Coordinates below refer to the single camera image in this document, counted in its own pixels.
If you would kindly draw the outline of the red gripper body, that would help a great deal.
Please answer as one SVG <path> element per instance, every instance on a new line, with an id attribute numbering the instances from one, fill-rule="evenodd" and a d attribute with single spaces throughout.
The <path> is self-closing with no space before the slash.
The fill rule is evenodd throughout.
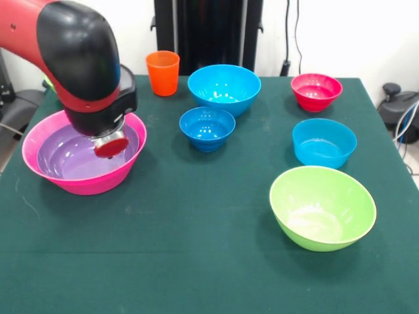
<path id="1" fill-rule="evenodd" d="M 120 154 L 129 144 L 125 137 L 107 141 L 104 144 L 97 144 L 94 148 L 95 155 L 100 158 L 112 158 Z"/>

